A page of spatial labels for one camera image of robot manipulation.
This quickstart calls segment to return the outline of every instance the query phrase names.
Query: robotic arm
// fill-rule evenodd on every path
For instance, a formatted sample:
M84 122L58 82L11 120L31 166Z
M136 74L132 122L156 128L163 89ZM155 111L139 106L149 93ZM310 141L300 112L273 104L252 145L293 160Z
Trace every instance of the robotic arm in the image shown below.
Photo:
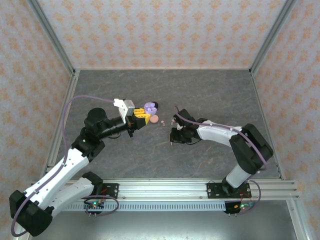
M218 124L205 118L200 118L196 121L185 109L182 109L173 117L177 123L177 128L173 127L171 129L170 142L187 144L192 142L192 138L195 138L198 140L215 141L231 147L233 150L237 165L222 180L222 183L214 185L213 192L210 194L213 198L214 196L218 196L218 198L235 198L240 194L240 190L246 180L256 174L264 165L253 147L237 132L247 136L265 161L269 160L274 154L270 145L252 124L248 123L244 127L218 126Z
M60 190L75 173L88 165L105 147L102 139L127 131L132 137L135 130L145 126L150 115L141 108L135 109L131 100L114 99L120 116L108 119L102 108L89 111L80 135L68 150L66 163L62 158L42 179L24 192L16 190L9 197L10 214L14 218L18 208L32 193L34 194L17 217L17 222L32 236L41 234L52 219L66 206L102 191L103 180L93 172L85 173L76 183ZM48 181L63 165L60 172L38 192L36 189Z

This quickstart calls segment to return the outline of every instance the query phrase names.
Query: pink ball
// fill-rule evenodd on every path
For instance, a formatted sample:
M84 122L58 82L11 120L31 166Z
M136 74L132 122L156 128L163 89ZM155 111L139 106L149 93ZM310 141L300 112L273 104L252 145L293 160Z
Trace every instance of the pink ball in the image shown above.
M153 115L150 117L150 122L156 124L159 121L159 117L157 115Z

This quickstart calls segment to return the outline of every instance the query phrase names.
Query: orange floral pattern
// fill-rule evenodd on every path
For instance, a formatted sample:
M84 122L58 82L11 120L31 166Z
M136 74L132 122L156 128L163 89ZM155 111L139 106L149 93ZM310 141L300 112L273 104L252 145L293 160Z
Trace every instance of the orange floral pattern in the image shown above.
M255 82L280 161L320 239L320 5L299 1L278 34Z
M40 177L69 74L27 1L0 1L0 239L8 198Z
M75 68L248 69L285 0L39 2Z

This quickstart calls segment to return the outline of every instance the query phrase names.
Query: purple cable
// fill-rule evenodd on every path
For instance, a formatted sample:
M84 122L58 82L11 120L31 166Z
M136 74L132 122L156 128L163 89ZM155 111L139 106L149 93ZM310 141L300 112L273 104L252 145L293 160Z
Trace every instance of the purple cable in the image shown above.
M83 199L92 199L92 198L104 198L104 199L112 199L116 202L116 208L113 209L112 211L107 211L105 213L100 213L100 214L95 214L96 217L100 217L100 216L105 216L105 215L109 215L109 214L113 214L115 211L118 210L119 208L119 202L116 198L112 197L112 196L105 196L105 195L91 195L91 196L85 196L83 197ZM85 213L88 214L89 216L91 215L88 212L88 208L93 205L93 204L89 204L88 207L85 209Z
M243 134L241 131L237 130L237 129L234 129L232 126L226 126L226 125L223 125L223 124L217 124L217 123L212 123L212 124L209 124L209 123L199 123L199 122L196 122L196 121L190 121L184 117L182 117L179 113L176 113L176 115L181 118L182 120L186 121L187 123L190 123L190 124L196 124L196 125L199 125L199 126L207 126L207 127L220 127L220 128L223 128L223 129L232 129L232 131L235 131L237 134L239 134L241 137L243 137L250 145L251 147L254 149L254 151L256 152L256 154L258 154L259 158L261 159L261 161L263 162L263 165L264 165L264 170L267 169L267 162L264 158L264 156L262 156L261 152L258 150L258 148L254 145L254 143L245 135Z
M62 170L62 168L64 167L64 164L67 161L68 158L68 143L67 143L67 136L66 136L66 130L65 130L65 118L66 118L66 112L67 112L67 108L69 106L69 104L76 99L81 99L81 98L89 98L89 99L97 99L97 100L101 100L104 102L108 102L108 103L114 103L115 101L111 100L111 99L107 99L107 98L101 98L101 97L97 97L97 96L90 96L90 95L78 95L75 96L73 98L71 98L65 105L63 108L63 112L62 112L62 119L61 119L61 124L62 124L62 138L64 141L64 150L65 150L65 154L64 154L64 159L63 159L63 164L58 168L58 170L51 176L48 178L47 181L45 181L43 184L41 184L34 192L32 192L20 205L20 207L18 208L18 210L16 211L13 220L12 220L12 224L11 224L11 234L14 237L20 237L24 234L27 233L27 231L24 231L22 233L17 234L15 232L15 224L17 221L17 218L21 212L21 210L24 208L24 206L27 204L27 202L37 193L39 192L45 185L47 185L52 179L55 178L55 176L58 175L58 173L60 173L60 171Z

